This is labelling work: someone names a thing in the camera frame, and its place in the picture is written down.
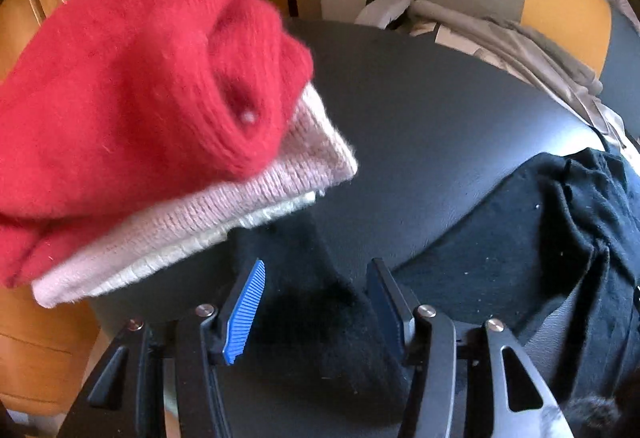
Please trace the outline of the black knit sweater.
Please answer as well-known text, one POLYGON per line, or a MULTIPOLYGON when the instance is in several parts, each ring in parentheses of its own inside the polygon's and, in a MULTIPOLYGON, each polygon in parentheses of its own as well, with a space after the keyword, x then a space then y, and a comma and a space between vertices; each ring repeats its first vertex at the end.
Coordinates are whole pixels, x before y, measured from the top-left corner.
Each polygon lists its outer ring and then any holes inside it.
MULTIPOLYGON (((236 229, 229 245, 236 266, 266 267, 247 363, 270 380, 399 418, 408 373, 312 219, 236 229)), ((394 276, 420 302, 465 322, 499 317, 522 340, 572 300, 552 392, 578 436, 638 435, 639 178, 620 156, 531 158, 394 276)))

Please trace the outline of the cream knit sweater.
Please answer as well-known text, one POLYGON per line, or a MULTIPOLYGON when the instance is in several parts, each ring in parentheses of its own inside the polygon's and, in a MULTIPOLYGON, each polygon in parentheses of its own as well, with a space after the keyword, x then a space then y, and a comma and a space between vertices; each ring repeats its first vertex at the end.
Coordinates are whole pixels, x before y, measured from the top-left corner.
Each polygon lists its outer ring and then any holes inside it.
POLYGON ((307 192, 279 204, 255 210, 253 213, 232 219, 220 226, 207 229, 193 236, 187 236, 185 239, 165 246, 160 250, 154 250, 154 252, 138 258, 124 270, 110 276, 96 286, 88 294, 88 297, 99 297, 140 282, 160 270, 175 265, 180 260, 224 242, 232 229, 253 229, 263 224, 269 224, 281 217, 291 215, 298 210, 303 210, 314 204, 318 195, 323 196, 324 192, 322 190, 307 192))

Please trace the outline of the pink knit sweater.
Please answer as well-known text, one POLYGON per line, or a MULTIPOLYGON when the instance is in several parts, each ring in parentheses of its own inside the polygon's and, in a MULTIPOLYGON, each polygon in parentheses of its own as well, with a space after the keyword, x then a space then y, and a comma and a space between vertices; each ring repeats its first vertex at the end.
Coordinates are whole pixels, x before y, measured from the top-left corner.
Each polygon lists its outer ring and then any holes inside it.
POLYGON ((32 282, 32 294, 43 308, 77 302, 154 250, 307 192, 324 192, 352 179, 357 170, 352 149, 332 125, 314 86, 307 85, 278 157, 260 175, 213 184, 128 217, 32 282))

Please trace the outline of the red knit sweater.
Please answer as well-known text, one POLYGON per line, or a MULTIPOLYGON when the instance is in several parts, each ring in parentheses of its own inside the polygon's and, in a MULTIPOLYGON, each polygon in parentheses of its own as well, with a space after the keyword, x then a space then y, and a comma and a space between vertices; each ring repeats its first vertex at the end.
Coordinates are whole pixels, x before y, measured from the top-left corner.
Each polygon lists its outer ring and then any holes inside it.
POLYGON ((1 282, 277 156, 312 76, 265 0, 69 0, 1 85, 1 282))

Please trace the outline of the grey hoodie on chair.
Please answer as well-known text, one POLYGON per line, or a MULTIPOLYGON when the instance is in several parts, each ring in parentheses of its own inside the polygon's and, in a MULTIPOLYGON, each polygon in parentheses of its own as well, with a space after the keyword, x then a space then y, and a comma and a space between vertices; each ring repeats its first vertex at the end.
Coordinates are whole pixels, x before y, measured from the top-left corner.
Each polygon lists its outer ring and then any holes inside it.
POLYGON ((529 83, 565 104, 621 149, 630 146, 622 118, 600 100, 603 85, 596 72, 543 34, 515 22, 477 19, 427 0, 409 7, 413 22, 428 19, 446 25, 495 57, 488 64, 529 83))

